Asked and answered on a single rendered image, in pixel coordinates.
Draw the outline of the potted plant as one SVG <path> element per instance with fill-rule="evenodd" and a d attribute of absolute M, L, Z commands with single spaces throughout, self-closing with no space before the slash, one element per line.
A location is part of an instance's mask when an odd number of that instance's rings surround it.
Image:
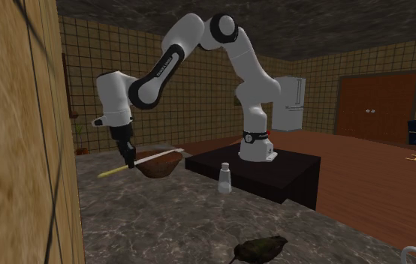
<path fill-rule="evenodd" d="M 89 150 L 87 149 L 87 147 L 83 147 L 84 126 L 82 124 L 75 124 L 74 129 L 75 129 L 75 134 L 77 138 L 76 155 L 87 155 L 89 153 Z"/>

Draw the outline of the brown bowl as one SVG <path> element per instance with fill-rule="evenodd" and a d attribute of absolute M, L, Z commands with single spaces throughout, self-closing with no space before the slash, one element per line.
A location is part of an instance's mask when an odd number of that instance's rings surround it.
<path fill-rule="evenodd" d="M 135 164 L 135 166 L 147 178 L 161 179 L 169 176 L 181 160 L 182 154 L 177 151 L 172 151 L 152 160 Z"/>

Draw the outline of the wooden cabinet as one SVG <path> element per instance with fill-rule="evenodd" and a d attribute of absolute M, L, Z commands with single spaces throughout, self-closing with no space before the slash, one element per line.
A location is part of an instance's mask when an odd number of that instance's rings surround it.
<path fill-rule="evenodd" d="M 56 0 L 0 0 L 0 264 L 85 264 Z"/>

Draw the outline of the clear salt shaker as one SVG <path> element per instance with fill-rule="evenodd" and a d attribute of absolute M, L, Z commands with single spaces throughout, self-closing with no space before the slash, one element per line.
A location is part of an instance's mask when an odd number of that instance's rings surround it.
<path fill-rule="evenodd" d="M 229 194 L 232 191 L 231 171 L 227 162 L 222 163 L 219 171 L 218 191 L 221 194 Z"/>

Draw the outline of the black robot stand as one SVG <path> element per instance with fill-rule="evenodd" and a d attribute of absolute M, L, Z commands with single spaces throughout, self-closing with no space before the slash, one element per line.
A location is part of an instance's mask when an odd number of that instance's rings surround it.
<path fill-rule="evenodd" d="M 318 156 L 275 149 L 271 162 L 242 160 L 239 144 L 193 155 L 185 159 L 185 168 L 217 180 L 222 163 L 229 163 L 231 184 L 243 191 L 281 204 L 292 200 L 315 210 L 321 159 Z"/>

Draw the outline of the white refrigerator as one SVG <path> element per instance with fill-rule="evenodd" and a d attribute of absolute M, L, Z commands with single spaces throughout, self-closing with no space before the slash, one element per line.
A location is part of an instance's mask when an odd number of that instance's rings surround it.
<path fill-rule="evenodd" d="M 277 77 L 281 94 L 273 102 L 272 129 L 299 131 L 303 124 L 306 79 L 295 76 Z"/>

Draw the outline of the dark green lumpy object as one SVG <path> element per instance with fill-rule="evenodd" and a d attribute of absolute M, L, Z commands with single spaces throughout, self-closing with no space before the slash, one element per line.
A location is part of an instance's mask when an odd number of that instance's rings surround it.
<path fill-rule="evenodd" d="M 234 248 L 234 257 L 228 264 L 235 260 L 248 264 L 268 263 L 282 252 L 287 243 L 288 240 L 280 235 L 245 241 Z"/>

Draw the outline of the brown double door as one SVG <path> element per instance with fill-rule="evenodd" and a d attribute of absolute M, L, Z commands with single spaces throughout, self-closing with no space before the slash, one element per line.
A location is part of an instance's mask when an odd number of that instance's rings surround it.
<path fill-rule="evenodd" d="M 342 76 L 336 135 L 390 143 L 408 142 L 416 109 L 416 70 Z"/>

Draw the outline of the yellow handled knife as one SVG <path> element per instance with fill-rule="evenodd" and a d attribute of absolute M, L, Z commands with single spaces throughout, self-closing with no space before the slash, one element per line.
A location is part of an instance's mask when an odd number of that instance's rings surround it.
<path fill-rule="evenodd" d="M 136 166 L 138 164 L 145 163 L 145 162 L 150 161 L 150 160 L 153 160 L 155 158 L 159 158 L 161 156 L 168 155 L 171 152 L 179 152 L 180 153 L 180 152 L 183 152 L 183 151 L 185 151 L 185 149 L 183 149 L 183 148 L 176 148 L 176 149 L 171 149 L 171 150 L 168 150 L 168 151 L 163 151 L 163 152 L 160 152 L 158 154 L 154 154 L 154 155 L 151 155 L 149 157 L 144 157 L 144 158 L 141 158 L 139 160 L 136 160 L 134 162 L 134 165 Z M 123 171 L 123 170 L 126 170 L 126 169 L 128 169 L 128 166 L 127 165 L 124 165 L 124 166 L 121 166 L 119 168 L 115 168 L 115 169 L 112 169 L 112 170 L 109 170 L 109 171 L 100 173 L 97 176 L 97 178 L 107 177 L 107 176 L 110 176 L 110 175 L 112 175 L 114 173 L 117 173 L 117 172 L 120 172 L 120 171 Z"/>

